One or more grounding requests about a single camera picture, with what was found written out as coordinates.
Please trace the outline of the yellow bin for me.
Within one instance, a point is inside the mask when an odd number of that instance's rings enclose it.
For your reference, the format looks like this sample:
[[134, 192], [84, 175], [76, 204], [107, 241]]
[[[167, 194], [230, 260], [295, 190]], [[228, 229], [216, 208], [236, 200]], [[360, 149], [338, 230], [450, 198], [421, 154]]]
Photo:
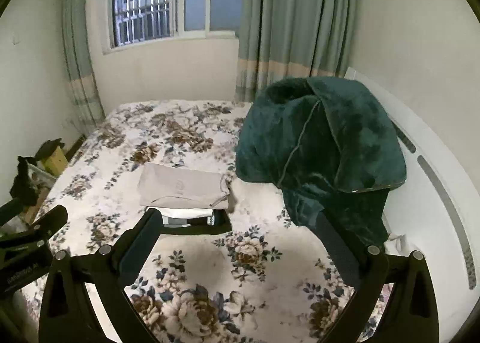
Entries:
[[68, 161], [60, 147], [56, 147], [50, 156], [41, 160], [43, 168], [52, 176], [59, 177], [68, 166]]

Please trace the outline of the cardboard box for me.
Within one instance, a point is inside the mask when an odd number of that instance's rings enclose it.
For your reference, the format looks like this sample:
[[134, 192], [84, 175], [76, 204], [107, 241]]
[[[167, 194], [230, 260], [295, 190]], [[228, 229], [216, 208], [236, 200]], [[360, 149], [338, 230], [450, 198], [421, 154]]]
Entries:
[[32, 207], [24, 208], [24, 211], [19, 215], [20, 219], [24, 221], [25, 224], [31, 225], [38, 214], [38, 211], [41, 208], [42, 203], [46, 200], [49, 193], [49, 189], [41, 188], [37, 198], [37, 204]]

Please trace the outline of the right green curtain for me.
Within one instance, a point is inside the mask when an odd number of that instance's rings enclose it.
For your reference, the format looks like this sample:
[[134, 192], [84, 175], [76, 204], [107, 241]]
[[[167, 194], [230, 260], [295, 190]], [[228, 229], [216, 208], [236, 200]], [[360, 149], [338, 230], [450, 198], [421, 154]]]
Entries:
[[285, 77], [342, 77], [356, 0], [242, 0], [235, 98]]

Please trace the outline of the white bed headboard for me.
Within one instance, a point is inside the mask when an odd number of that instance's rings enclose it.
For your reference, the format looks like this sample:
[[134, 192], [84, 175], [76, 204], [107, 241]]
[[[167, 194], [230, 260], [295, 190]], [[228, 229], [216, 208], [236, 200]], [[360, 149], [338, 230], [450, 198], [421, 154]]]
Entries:
[[439, 312], [439, 340], [451, 342], [479, 311], [479, 192], [455, 155], [420, 116], [349, 68], [398, 129], [406, 182], [388, 195], [385, 226], [426, 258]]

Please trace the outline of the striped folded garment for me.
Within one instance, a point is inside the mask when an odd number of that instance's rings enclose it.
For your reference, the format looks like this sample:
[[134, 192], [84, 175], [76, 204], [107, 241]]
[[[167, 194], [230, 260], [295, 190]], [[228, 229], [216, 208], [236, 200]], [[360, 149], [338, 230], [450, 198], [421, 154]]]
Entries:
[[162, 216], [163, 225], [167, 228], [187, 228], [192, 226], [213, 226], [215, 224], [215, 216], [202, 216], [191, 218], [175, 218], [170, 216]]

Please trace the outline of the green curtain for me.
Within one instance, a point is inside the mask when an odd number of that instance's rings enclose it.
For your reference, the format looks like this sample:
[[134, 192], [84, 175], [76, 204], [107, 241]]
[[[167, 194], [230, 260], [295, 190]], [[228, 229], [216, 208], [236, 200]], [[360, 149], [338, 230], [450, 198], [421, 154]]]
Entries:
[[235, 98], [285, 77], [342, 77], [356, 0], [242, 0]]
[[68, 73], [68, 89], [81, 130], [88, 135], [103, 122], [91, 63], [86, 25], [86, 0], [62, 0], [62, 36]]

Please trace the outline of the black clothes pile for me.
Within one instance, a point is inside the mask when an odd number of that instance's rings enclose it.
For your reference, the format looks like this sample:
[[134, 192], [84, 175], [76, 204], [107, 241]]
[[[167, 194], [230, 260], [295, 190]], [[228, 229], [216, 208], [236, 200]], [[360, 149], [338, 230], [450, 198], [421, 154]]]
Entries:
[[45, 141], [34, 156], [18, 156], [17, 175], [10, 188], [10, 196], [18, 198], [24, 207], [37, 204], [41, 189], [51, 189], [58, 175], [47, 168], [47, 160], [64, 147], [61, 138]]

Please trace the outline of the left green curtain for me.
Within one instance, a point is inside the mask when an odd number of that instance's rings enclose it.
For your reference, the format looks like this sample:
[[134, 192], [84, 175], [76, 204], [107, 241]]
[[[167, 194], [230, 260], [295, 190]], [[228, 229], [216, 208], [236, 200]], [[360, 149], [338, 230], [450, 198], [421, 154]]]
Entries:
[[86, 0], [62, 0], [62, 36], [68, 73], [68, 89], [81, 130], [88, 135], [103, 122], [91, 63], [86, 25]]

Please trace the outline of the white folded garment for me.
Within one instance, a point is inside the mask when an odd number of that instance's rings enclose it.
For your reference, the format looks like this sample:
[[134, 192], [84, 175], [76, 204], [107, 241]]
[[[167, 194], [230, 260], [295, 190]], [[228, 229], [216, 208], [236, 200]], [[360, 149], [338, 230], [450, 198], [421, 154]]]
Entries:
[[213, 215], [212, 209], [205, 208], [166, 208], [166, 207], [153, 207], [158, 210], [162, 216], [170, 216], [175, 218], [191, 218]]

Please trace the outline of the dark green plush blanket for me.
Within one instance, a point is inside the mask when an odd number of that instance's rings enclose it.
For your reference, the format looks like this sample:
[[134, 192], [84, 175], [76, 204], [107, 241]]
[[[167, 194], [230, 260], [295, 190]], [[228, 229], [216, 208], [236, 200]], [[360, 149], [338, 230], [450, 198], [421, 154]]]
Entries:
[[327, 216], [352, 241], [384, 244], [385, 200], [407, 168], [390, 117], [362, 83], [273, 83], [251, 105], [238, 142], [238, 178], [275, 185], [296, 225], [319, 233]]

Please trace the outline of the floral bed sheet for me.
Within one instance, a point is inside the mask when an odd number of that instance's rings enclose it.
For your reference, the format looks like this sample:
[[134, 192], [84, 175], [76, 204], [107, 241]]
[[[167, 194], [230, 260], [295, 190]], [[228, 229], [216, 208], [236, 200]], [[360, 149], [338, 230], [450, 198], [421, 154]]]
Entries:
[[354, 192], [324, 107], [151, 101], [114, 110], [81, 146], [39, 211], [61, 204], [54, 251], [90, 254], [149, 208], [176, 228], [126, 288], [159, 342], [320, 342], [353, 288], [316, 237], [331, 214], [354, 243], [385, 241], [386, 187]]

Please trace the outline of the beige long sleeve shirt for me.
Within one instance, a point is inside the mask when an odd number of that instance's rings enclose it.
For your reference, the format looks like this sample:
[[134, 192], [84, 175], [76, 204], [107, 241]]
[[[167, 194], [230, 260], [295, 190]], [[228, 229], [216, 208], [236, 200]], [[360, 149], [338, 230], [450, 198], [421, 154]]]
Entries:
[[140, 205], [177, 209], [229, 208], [230, 188], [215, 172], [170, 168], [148, 163], [138, 183]]

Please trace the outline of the white cloth by headboard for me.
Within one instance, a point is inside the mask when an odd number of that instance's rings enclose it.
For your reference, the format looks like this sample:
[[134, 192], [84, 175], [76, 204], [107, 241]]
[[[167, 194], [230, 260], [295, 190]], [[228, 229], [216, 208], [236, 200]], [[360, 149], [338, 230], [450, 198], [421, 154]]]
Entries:
[[384, 242], [385, 252], [388, 255], [406, 256], [408, 254], [408, 248], [405, 245], [404, 235], [397, 235], [392, 232], [385, 215], [382, 216], [382, 221], [388, 235], [387, 240]]

